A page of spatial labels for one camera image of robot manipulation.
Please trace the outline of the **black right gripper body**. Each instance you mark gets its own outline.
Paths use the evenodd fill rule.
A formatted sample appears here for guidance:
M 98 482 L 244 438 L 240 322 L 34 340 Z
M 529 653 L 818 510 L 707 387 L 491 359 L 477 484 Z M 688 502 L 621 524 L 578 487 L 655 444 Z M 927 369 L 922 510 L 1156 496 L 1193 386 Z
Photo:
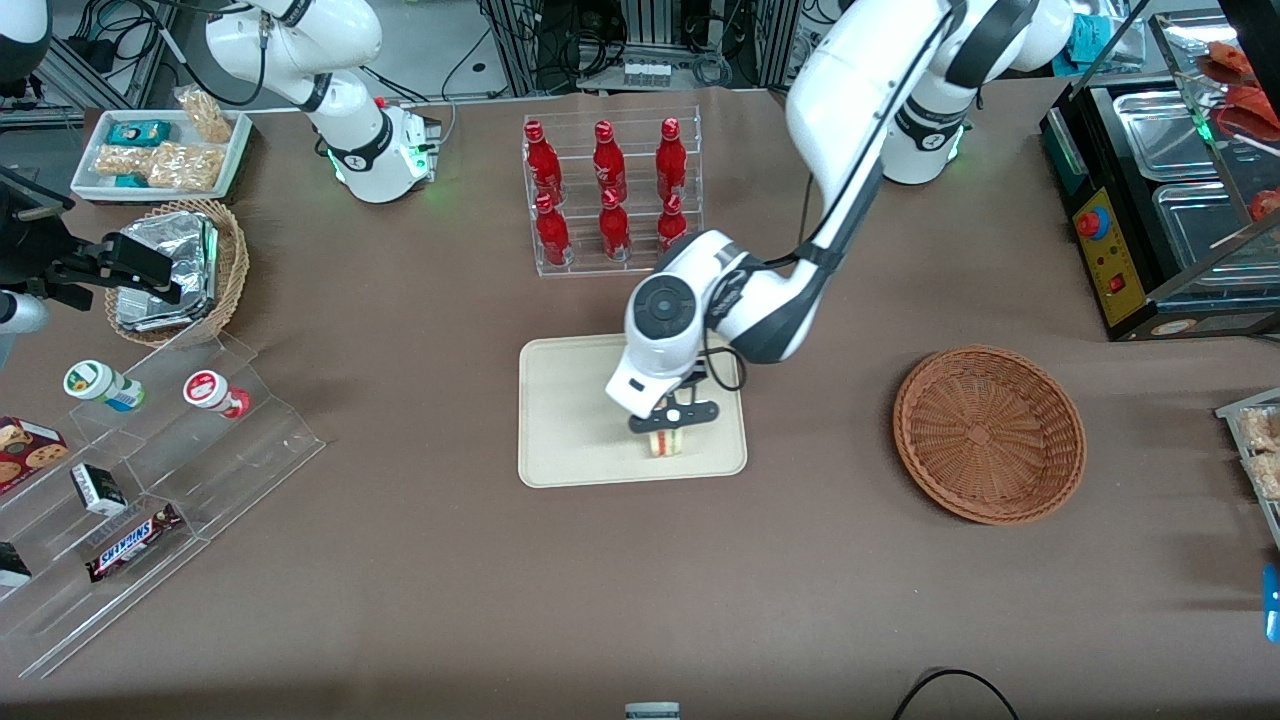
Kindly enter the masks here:
M 23 290 L 79 247 L 61 219 L 76 201 L 10 168 L 1 173 L 1 284 Z

